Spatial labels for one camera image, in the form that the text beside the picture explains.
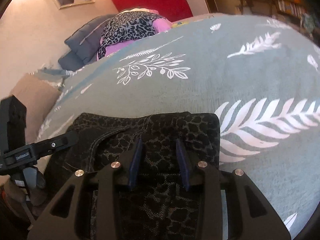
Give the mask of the dark leopard print pants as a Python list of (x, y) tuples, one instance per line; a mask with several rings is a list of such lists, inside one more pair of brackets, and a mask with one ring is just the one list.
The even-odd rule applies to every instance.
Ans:
[(214, 166), (219, 164), (220, 130), (214, 114), (169, 113), (114, 118), (82, 113), (69, 126), (79, 142), (53, 154), (44, 172), (50, 196), (76, 170), (95, 172), (117, 161), (136, 139), (144, 153), (131, 196), (125, 200), (123, 239), (193, 239), (199, 197), (183, 186), (176, 141)]

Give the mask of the grey leaf print bedspread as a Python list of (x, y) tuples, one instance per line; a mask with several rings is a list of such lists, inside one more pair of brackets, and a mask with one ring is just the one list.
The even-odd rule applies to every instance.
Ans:
[(122, 118), (215, 113), (220, 166), (243, 169), (292, 237), (319, 203), (319, 48), (268, 17), (173, 28), (72, 72), (38, 139), (81, 113)]

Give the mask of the brown cardboard box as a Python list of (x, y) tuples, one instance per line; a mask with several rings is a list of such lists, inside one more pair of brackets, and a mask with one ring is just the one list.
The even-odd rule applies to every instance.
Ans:
[(37, 140), (41, 125), (61, 92), (33, 75), (25, 74), (10, 91), (27, 108), (25, 141)]

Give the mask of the wooden bookshelf with books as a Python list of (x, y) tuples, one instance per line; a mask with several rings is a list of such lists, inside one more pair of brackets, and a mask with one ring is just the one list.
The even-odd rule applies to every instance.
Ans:
[(274, 0), (277, 13), (287, 17), (293, 24), (300, 25), (308, 7), (304, 0)]

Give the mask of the dark grey quilted pillow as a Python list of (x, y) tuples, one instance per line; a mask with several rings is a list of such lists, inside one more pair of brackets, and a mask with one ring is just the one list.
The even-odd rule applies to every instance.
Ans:
[(64, 70), (76, 71), (97, 60), (101, 34), (105, 25), (115, 14), (98, 16), (75, 31), (65, 40), (69, 52), (58, 59)]

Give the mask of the dark wooden side table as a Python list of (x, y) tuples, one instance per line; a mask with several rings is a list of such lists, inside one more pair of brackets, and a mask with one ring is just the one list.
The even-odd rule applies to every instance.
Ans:
[(247, 4), (247, 6), (249, 7), (249, 10), (252, 14), (255, 14), (255, 12), (252, 11), (254, 2), (258, 2), (258, 3), (264, 3), (268, 5), (268, 13), (267, 16), (272, 17), (273, 15), (273, 6), (274, 6), (274, 0), (238, 0), (240, 2), (239, 5), (239, 11), (240, 14), (243, 15), (244, 14), (244, 3)]

